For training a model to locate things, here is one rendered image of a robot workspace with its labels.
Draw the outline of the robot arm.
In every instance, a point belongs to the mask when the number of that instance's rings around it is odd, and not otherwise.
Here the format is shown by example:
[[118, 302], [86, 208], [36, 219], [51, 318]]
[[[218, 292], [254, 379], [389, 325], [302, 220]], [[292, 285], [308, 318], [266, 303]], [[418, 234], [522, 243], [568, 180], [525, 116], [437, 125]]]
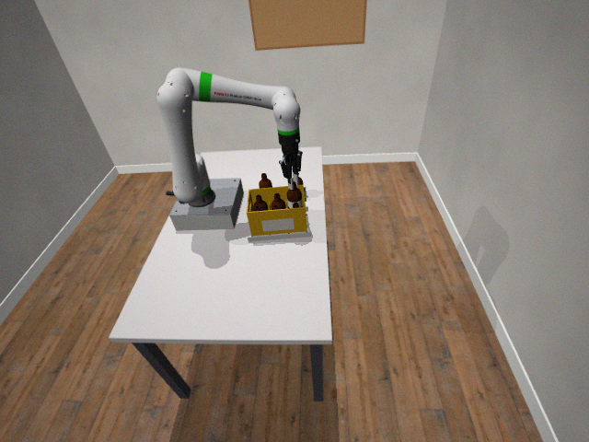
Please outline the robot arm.
[[300, 143], [300, 106], [289, 87], [251, 84], [175, 68], [167, 74], [156, 98], [167, 132], [172, 163], [173, 192], [166, 192], [166, 195], [176, 196], [180, 204], [204, 207], [215, 199], [204, 160], [194, 151], [192, 101], [236, 103], [273, 110], [279, 144], [295, 146]]

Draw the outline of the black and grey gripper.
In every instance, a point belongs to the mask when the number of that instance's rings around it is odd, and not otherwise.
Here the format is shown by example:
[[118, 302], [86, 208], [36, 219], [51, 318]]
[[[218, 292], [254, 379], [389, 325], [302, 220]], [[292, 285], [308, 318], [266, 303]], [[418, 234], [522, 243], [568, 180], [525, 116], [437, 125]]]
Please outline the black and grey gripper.
[[[298, 185], [298, 175], [301, 171], [301, 159], [303, 152], [299, 151], [298, 145], [295, 146], [282, 146], [283, 160], [279, 161], [282, 167], [283, 176], [288, 180], [288, 188], [293, 190], [293, 180]], [[286, 165], [285, 165], [286, 164]], [[292, 177], [293, 169], [293, 177]]]

